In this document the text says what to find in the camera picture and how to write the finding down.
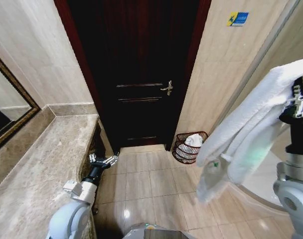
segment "blue sticker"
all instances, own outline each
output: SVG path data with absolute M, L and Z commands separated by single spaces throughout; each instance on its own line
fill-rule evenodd
M 243 26 L 248 17 L 248 12 L 232 12 L 229 16 L 227 26 Z

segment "vanity counter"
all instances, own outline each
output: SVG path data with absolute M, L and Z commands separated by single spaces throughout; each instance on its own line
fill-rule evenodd
M 70 202 L 62 187 L 80 180 L 98 115 L 56 117 L 0 184 L 0 239 L 44 239 Z M 93 219 L 83 238 L 95 238 Z

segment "wall tile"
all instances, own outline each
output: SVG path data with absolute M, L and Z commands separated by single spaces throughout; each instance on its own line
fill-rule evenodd
M 0 0 L 0 57 L 36 102 L 92 102 L 53 1 Z
M 228 113 L 246 98 L 270 69 L 299 59 L 303 59 L 303 1 L 300 1 Z
M 54 104 L 49 105 L 56 116 L 95 115 L 97 110 L 94 103 L 87 104 Z
M 177 131 L 210 132 L 288 0 L 212 0 Z M 243 27 L 227 27 L 248 11 Z

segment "trash basket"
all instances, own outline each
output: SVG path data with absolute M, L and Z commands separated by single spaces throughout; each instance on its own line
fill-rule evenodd
M 184 164 L 192 164 L 196 161 L 200 147 L 193 147 L 185 144 L 187 137 L 195 133 L 198 133 L 202 137 L 202 142 L 208 138 L 208 134 L 205 131 L 177 134 L 172 155 L 179 162 Z

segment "floor tile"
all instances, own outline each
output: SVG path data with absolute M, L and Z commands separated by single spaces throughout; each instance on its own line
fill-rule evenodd
M 156 224 L 171 230 L 187 230 L 178 195 L 154 197 Z
M 219 226 L 224 239 L 255 239 L 246 222 L 224 224 Z
M 295 232 L 295 229 L 292 225 L 291 219 L 289 216 L 276 216 L 274 217 L 276 224 L 279 229 L 283 232 L 286 238 L 291 238 L 292 234 Z
M 179 194 L 188 229 L 217 225 L 208 204 L 200 203 L 196 193 Z
M 119 160 L 116 164 L 114 164 L 109 169 L 104 170 L 104 175 L 112 175 L 112 174 L 122 174 L 126 173 L 126 155 L 119 155 Z
M 98 205 L 98 214 L 94 215 L 98 238 L 122 238 L 125 232 L 124 210 L 124 201 Z
M 153 151 L 165 151 L 165 147 L 163 144 L 155 144 L 155 145 L 121 148 L 121 154 L 153 152 Z
M 148 171 L 147 153 L 127 154 L 127 172 L 142 172 Z
M 170 164 L 171 168 L 191 167 L 191 166 L 195 165 L 195 163 L 193 163 L 193 164 L 184 164 L 184 163 L 181 163 L 181 162 L 179 162 L 178 160 L 176 160 L 173 157 L 173 155 L 171 154 L 171 152 L 167 151 L 166 153 L 167 153 L 167 157 L 168 157 L 169 164 Z
M 125 228 L 128 229 L 138 223 L 156 223 L 152 198 L 126 201 Z
M 166 151 L 148 152 L 147 159 L 150 170 L 170 168 Z
M 126 175 L 126 200 L 152 196 L 150 173 L 136 172 Z
M 273 218 L 247 221 L 256 239 L 283 239 L 285 235 L 279 230 Z
M 268 213 L 266 209 L 262 208 L 263 205 L 260 205 L 258 203 L 254 205 L 249 205 L 249 202 L 242 202 L 240 199 L 238 199 L 238 197 L 234 195 L 236 193 L 235 191 L 229 189 L 227 190 L 232 196 L 234 202 L 236 203 L 241 214 L 244 216 L 245 220 L 254 220 L 270 216 L 270 213 Z
M 176 186 L 170 169 L 150 171 L 152 196 L 176 194 Z
M 198 179 L 191 167 L 173 168 L 172 174 L 178 193 L 196 191 Z
M 228 224 L 245 221 L 230 193 L 225 190 L 219 198 L 209 203 L 217 224 Z
M 125 200 L 126 174 L 104 175 L 99 185 L 98 203 Z
M 221 231 L 217 226 L 189 230 L 189 234 L 197 239 L 223 239 Z
M 196 174 L 197 179 L 199 180 L 200 176 L 202 174 L 203 168 L 195 166 L 195 167 L 192 167 L 192 170 L 194 171 L 194 173 Z

